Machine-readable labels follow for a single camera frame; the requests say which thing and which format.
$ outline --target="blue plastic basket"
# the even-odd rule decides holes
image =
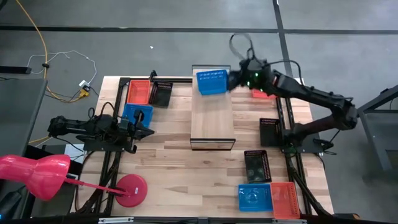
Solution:
[[[123,117],[127,116],[129,120],[134,124],[136,122],[136,119],[134,118],[134,112],[137,109],[142,110],[142,112],[144,113],[144,120],[141,121],[141,123],[146,128],[148,128],[152,119],[152,114],[154,113],[154,108],[152,106],[126,103],[126,105],[124,105]]]
[[[241,212],[273,211],[269,184],[239,184],[238,197]]]
[[[198,72],[198,89],[202,95],[219,94],[226,92],[226,70]]]

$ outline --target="concrete floor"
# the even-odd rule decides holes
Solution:
[[[39,26],[103,26],[152,28],[276,29],[272,0],[71,0],[21,1]],[[398,29],[395,0],[279,0],[285,29]],[[14,1],[0,11],[0,25],[30,26]],[[193,64],[227,64],[238,68],[229,51],[230,33],[208,32],[43,32],[49,52],[77,50],[96,61],[92,85],[100,90],[105,75],[191,75]],[[250,34],[259,58],[282,59],[279,35]],[[286,34],[290,59],[298,61],[305,83],[321,90],[353,96],[358,106],[385,88],[398,84],[398,35]],[[236,39],[239,50],[248,44]],[[0,65],[25,66],[32,54],[42,54],[32,31],[0,31]],[[92,64],[70,54],[51,61],[49,87],[72,95],[82,80],[93,75]],[[42,60],[32,61],[40,70]],[[276,67],[285,72],[283,66]],[[41,75],[30,75],[40,78]],[[86,119],[95,95],[73,104],[45,97],[32,139],[47,135],[50,118],[64,115]],[[330,114],[312,106],[314,119]],[[330,139],[334,131],[321,133]],[[73,136],[65,137],[78,143]],[[51,140],[49,144],[60,144]],[[379,169],[362,125],[340,133],[332,151],[324,156],[326,176],[336,213],[357,213],[363,219],[398,222],[397,184],[365,184],[362,176]]]

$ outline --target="pink lamp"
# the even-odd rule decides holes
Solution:
[[[27,189],[42,200],[50,200],[54,197],[63,182],[85,185],[119,194],[121,196],[116,196],[116,200],[124,207],[139,205],[147,195],[147,184],[138,175],[124,176],[116,185],[117,188],[122,190],[116,190],[67,178],[69,165],[70,158],[68,155],[52,155],[39,160],[14,155],[1,156],[0,179],[25,183]]]

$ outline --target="red plastic basket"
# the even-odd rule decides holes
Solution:
[[[264,93],[260,90],[252,90],[252,97],[253,98],[263,98],[263,99],[276,99],[275,95],[267,95],[267,93]]]
[[[271,182],[271,195],[276,219],[300,218],[299,203],[293,182]]]
[[[127,103],[147,105],[149,101],[149,90],[149,80],[131,80],[129,93],[127,94]]]

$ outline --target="black plastic basket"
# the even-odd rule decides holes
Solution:
[[[282,146],[282,129],[278,119],[260,118],[260,142],[264,147]]]
[[[244,162],[246,164],[246,175],[248,182],[264,183],[271,182],[271,171],[269,169],[267,151],[253,150],[244,152]]]
[[[167,108],[172,95],[173,83],[154,82],[150,93],[149,103],[152,106]]]

